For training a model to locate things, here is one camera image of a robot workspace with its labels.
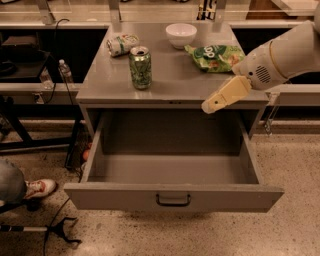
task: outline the shoe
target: shoe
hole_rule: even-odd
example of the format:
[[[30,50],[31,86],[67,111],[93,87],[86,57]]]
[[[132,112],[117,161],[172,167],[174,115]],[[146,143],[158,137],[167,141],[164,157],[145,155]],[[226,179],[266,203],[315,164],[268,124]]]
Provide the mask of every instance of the shoe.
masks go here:
[[[31,199],[49,195],[55,190],[57,183],[54,180],[43,179],[32,182],[26,181],[26,185],[27,193],[24,199]]]

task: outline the water bottle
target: water bottle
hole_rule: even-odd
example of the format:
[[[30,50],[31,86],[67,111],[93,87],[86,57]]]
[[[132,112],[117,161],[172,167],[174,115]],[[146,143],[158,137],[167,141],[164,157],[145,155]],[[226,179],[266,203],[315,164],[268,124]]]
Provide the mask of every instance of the water bottle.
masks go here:
[[[52,90],[53,82],[52,82],[51,76],[49,74],[49,71],[46,67],[44,67],[44,69],[41,72],[40,81],[41,81],[42,86],[45,90]]]
[[[60,71],[62,81],[65,82],[68,85],[68,87],[76,88],[73,82],[73,77],[72,77],[70,67],[67,63],[65,63],[64,60],[59,60],[59,71]]]

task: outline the person's leg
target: person's leg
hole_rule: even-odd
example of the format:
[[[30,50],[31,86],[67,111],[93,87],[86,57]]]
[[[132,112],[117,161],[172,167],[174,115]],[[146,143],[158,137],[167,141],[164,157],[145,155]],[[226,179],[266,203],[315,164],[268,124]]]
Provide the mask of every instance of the person's leg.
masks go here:
[[[6,160],[0,160],[0,200],[5,203],[20,203],[26,191],[21,170]]]
[[[23,199],[45,197],[55,190],[56,185],[51,179],[25,181],[19,168],[0,160],[0,206],[21,203]]]

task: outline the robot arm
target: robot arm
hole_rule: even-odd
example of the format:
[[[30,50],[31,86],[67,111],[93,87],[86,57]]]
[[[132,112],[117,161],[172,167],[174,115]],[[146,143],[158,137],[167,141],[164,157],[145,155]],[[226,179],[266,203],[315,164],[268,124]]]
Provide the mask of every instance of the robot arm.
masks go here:
[[[267,90],[290,78],[320,71],[320,4],[315,22],[306,21],[251,51],[233,67],[236,75],[203,103],[214,113],[246,97],[250,89]]]

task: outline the countertop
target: countertop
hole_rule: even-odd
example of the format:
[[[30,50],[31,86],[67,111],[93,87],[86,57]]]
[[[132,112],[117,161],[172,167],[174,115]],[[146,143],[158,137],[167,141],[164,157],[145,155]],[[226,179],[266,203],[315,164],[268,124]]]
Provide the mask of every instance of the countertop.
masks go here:
[[[227,23],[193,22],[198,33],[194,47],[208,45],[238,45]],[[79,103],[166,102],[177,100],[200,102],[233,77],[228,73],[205,73],[196,67],[185,50],[175,49],[167,40],[165,28],[169,23],[119,23],[109,27],[100,49],[77,95]],[[134,89],[128,55],[111,57],[106,41],[119,34],[136,34],[140,44],[151,53],[151,87],[145,91]],[[252,91],[244,101],[266,101],[261,91]]]

